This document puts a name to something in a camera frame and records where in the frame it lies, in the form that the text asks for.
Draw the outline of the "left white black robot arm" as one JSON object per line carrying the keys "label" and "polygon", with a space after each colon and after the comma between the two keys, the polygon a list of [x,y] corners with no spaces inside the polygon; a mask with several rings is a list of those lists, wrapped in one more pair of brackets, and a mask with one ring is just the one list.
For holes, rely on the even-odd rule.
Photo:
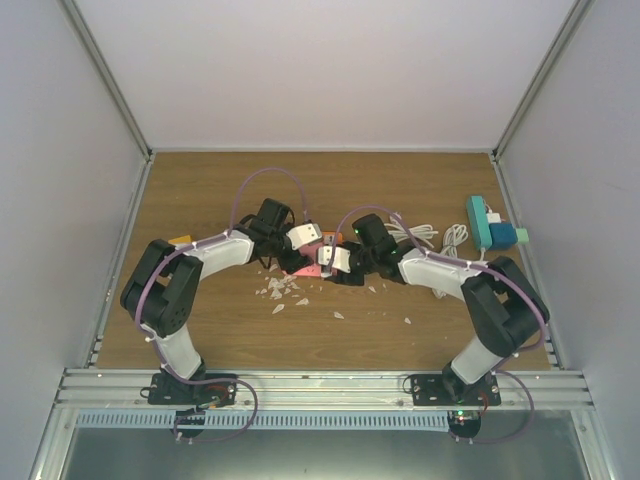
{"label": "left white black robot arm", "polygon": [[185,404],[203,398],[206,364],[192,342],[187,321],[200,282],[226,269],[274,259],[287,273],[311,264],[302,249],[322,239],[320,227],[297,225],[288,206],[263,201],[256,214],[232,222],[222,233],[173,245],[157,239],[146,247],[120,297],[120,304],[172,377],[171,391]]}

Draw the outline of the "yellow cube adapter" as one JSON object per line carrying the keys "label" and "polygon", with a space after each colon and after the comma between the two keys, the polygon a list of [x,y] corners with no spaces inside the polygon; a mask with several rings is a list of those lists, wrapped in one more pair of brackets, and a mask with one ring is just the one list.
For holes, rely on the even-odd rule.
{"label": "yellow cube adapter", "polygon": [[192,242],[192,237],[190,235],[184,235],[180,237],[176,237],[169,240],[169,243],[174,246],[180,246],[184,244],[188,244]]}

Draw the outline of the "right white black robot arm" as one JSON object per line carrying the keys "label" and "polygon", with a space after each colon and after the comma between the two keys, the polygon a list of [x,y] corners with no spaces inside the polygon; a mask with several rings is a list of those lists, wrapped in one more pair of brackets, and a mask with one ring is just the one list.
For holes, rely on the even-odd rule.
{"label": "right white black robot arm", "polygon": [[376,273],[398,284],[439,290],[465,303],[474,336],[441,374],[444,396],[451,403],[468,403],[486,375],[526,350],[532,336],[545,339],[549,310],[512,259],[466,261],[432,252],[413,236],[398,242],[375,214],[358,219],[352,227],[355,242],[333,242],[316,254],[318,263],[331,270],[331,281],[362,286],[366,275]]}

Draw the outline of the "pink triangular socket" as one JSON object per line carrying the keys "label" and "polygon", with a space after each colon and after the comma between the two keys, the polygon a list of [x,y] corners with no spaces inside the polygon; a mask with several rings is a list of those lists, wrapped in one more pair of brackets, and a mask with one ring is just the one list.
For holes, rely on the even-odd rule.
{"label": "pink triangular socket", "polygon": [[292,251],[281,264],[282,271],[300,277],[320,277],[321,266],[317,263],[320,248],[320,244],[314,244]]}

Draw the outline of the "orange power strip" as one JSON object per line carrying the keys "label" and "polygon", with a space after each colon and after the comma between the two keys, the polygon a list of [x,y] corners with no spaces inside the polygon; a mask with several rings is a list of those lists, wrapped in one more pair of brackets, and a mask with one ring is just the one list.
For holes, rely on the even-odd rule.
{"label": "orange power strip", "polygon": [[322,243],[324,246],[329,246],[333,244],[340,244],[343,242],[343,234],[336,233],[334,231],[323,231],[323,240]]}

